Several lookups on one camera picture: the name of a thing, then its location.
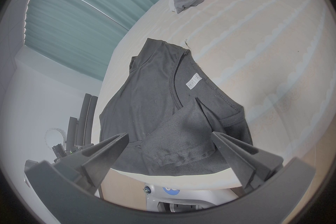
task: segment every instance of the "clothing label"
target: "clothing label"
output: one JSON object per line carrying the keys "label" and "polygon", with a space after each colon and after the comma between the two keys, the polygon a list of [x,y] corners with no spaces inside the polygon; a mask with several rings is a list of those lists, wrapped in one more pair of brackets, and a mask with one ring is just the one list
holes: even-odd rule
{"label": "clothing label", "polygon": [[199,76],[199,74],[195,74],[191,80],[189,80],[186,85],[188,86],[189,89],[193,89],[193,87],[196,86],[196,84],[201,80],[202,78]]}

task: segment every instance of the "bed sheet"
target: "bed sheet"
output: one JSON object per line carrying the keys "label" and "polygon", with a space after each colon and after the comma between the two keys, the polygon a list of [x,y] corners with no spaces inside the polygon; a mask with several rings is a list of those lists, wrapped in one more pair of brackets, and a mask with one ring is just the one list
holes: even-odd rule
{"label": "bed sheet", "polygon": [[[92,142],[99,142],[100,113],[149,37],[188,44],[204,73],[244,106],[256,147],[282,156],[284,164],[303,156],[336,112],[336,26],[324,0],[204,0],[179,14],[169,10],[168,2],[153,5],[113,52]],[[231,169],[182,177],[123,174],[177,189],[240,186]]]}

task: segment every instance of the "teal curtain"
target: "teal curtain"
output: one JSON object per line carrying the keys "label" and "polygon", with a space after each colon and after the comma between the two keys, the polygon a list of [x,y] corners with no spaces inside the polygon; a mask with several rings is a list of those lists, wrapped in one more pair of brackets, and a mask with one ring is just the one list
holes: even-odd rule
{"label": "teal curtain", "polygon": [[158,0],[30,0],[25,45],[103,80],[113,50]]}

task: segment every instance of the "blue sticker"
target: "blue sticker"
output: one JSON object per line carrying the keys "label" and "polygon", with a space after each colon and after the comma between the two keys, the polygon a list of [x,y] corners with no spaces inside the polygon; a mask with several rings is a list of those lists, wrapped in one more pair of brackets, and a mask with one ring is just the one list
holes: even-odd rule
{"label": "blue sticker", "polygon": [[179,194],[179,189],[172,189],[172,188],[163,188],[165,192],[167,192],[169,195],[177,195]]}

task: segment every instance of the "wall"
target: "wall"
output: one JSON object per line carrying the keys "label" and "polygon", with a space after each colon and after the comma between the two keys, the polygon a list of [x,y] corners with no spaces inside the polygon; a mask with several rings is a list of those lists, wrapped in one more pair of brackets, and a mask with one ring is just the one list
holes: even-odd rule
{"label": "wall", "polygon": [[28,0],[10,0],[2,18],[0,15],[0,111],[5,92],[16,70],[14,56],[23,46],[23,21],[27,2]]}
{"label": "wall", "polygon": [[45,143],[50,128],[66,135],[69,117],[79,117],[85,93],[98,95],[101,82],[64,67],[23,46],[0,114],[0,160],[23,199],[46,223],[58,221],[24,182],[27,159],[53,163]]}

